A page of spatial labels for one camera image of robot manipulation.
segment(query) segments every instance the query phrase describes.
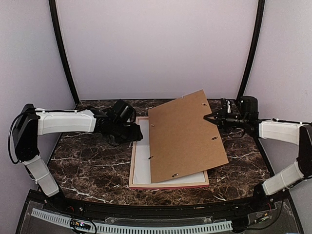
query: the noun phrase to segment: dark brown marble surface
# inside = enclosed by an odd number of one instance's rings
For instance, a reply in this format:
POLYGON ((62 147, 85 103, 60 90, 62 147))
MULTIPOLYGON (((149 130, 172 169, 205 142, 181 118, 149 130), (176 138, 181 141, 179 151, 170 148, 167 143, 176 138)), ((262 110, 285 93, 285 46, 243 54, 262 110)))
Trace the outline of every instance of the dark brown marble surface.
MULTIPOLYGON (((138 116, 168 100, 127 100, 138 116)), ((104 109, 115 101, 83 101, 78 109, 104 109)), ((213 110, 219 100, 209 100, 213 110)), ((235 139, 221 133, 229 163, 208 171, 210 187, 178 190, 130 190, 128 187, 132 144, 113 147, 101 134, 64 134, 49 169, 70 198, 122 205, 189 205, 252 196, 254 186, 269 172, 254 140, 235 139)))

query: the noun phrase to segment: white wall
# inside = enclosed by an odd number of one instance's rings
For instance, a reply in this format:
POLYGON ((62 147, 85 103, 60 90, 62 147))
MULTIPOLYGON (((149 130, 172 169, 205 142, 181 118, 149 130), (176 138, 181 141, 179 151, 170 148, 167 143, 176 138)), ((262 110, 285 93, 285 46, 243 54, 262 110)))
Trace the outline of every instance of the white wall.
MULTIPOLYGON (((312 1, 267 1, 246 90, 259 100, 260 117, 312 122, 312 1)), ((262 141, 276 173, 293 163, 298 147, 262 141)), ((305 233, 312 233, 312 182, 291 191, 305 233)))
MULTIPOLYGON (((9 126, 27 103, 41 108, 73 108, 53 32, 48 0, 0 1, 0 232, 15 233, 30 188, 22 164, 7 153, 9 126)), ((58 135, 42 136, 48 160, 58 135)))
POLYGON ((256 0, 58 0, 80 99, 236 98, 256 0))

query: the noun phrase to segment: robotic arm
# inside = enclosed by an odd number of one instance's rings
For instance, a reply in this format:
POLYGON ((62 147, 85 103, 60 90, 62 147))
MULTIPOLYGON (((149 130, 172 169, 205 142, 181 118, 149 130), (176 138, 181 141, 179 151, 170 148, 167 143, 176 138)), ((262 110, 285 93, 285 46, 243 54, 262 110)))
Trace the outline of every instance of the robotic arm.
POLYGON ((229 132, 233 128, 241 128, 244 133, 253 137, 281 140, 299 146, 299 156, 293 164, 257 186, 258 190, 262 190, 261 193, 264 193, 265 196, 273 195, 302 180, 311 178, 311 123, 258 119, 258 101, 250 96, 240 99, 238 104, 240 112, 236 113, 229 100, 222 99, 221 101, 222 108, 220 110, 204 116, 205 120, 216 124, 219 129, 229 132))
POLYGON ((22 162, 42 191, 52 197, 59 193, 60 188, 40 156, 38 136, 64 132, 102 133, 108 135, 115 144, 120 144, 143 138, 140 126, 134 123, 135 119, 135 109, 122 100, 106 110, 93 107, 82 111, 44 110, 27 104, 11 125, 9 154, 12 158, 12 135, 18 159, 14 163, 22 162))

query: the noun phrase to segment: marble tabletop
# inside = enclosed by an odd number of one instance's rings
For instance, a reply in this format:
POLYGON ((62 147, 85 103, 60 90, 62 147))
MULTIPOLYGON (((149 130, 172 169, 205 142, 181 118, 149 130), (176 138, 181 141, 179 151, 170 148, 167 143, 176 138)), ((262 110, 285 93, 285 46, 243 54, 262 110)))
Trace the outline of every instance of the marble tabletop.
MULTIPOLYGON (((137 116, 168 99, 126 100, 137 116)), ((212 111, 220 100, 208 100, 212 111)), ((115 100, 82 101, 78 109, 104 109, 115 100)), ((253 195, 253 188, 270 177, 254 140, 245 134, 221 133, 229 163, 208 170, 207 188, 131 190, 128 187, 132 144, 114 147, 101 134, 65 133, 48 165, 66 197, 121 205, 191 205, 234 200, 253 195)))

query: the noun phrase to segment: brown cardboard sheet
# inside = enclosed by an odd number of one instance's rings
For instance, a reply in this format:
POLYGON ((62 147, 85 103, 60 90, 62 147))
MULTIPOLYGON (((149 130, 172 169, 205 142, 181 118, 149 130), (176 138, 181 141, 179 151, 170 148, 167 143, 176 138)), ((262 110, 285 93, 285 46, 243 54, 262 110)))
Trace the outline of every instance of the brown cardboard sheet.
POLYGON ((203 90, 149 110, 151 182, 191 175, 228 163, 203 90))

